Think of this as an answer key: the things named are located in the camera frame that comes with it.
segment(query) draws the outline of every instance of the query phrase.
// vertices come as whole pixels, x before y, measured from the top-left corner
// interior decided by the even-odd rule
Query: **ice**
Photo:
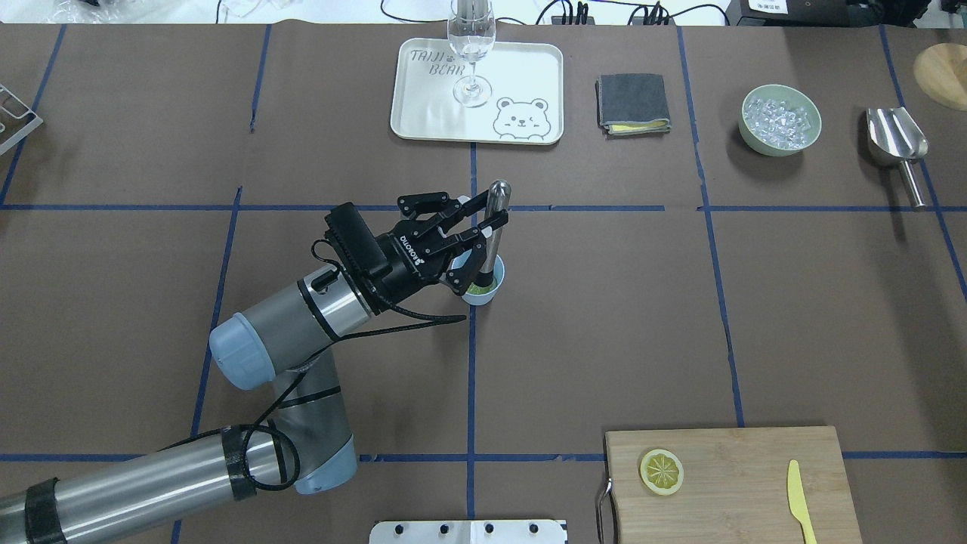
[[[812,124],[808,113],[786,101],[752,97],[742,116],[756,137],[778,149],[803,149],[809,141],[806,132]]]

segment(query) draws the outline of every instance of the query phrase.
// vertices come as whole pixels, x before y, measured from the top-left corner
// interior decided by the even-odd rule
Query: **yellow knife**
[[[816,535],[812,532],[812,522],[809,519],[809,509],[806,508],[803,478],[799,475],[799,461],[795,459],[789,462],[786,492],[789,494],[789,511],[803,526],[803,537],[806,539],[806,544],[816,544]]]

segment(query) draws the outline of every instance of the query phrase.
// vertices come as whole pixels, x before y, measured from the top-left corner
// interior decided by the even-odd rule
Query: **glass stem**
[[[467,87],[473,91],[477,89],[477,63],[470,63],[470,82],[467,83]]]

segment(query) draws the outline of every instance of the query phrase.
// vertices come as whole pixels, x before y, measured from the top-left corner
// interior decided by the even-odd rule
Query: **wooden board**
[[[937,44],[924,49],[914,61],[913,75],[926,96],[967,111],[967,46]]]
[[[605,440],[621,544],[802,544],[786,497],[791,459],[800,463],[817,542],[862,542],[833,427],[618,431]],[[685,478],[672,496],[655,495],[638,475],[654,448],[682,461]]]

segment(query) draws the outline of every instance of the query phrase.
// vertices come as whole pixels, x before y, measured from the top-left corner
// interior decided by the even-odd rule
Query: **bowl of ice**
[[[749,147],[770,157],[806,149],[823,130],[819,109],[803,93],[785,85],[762,85],[742,101],[739,132]]]

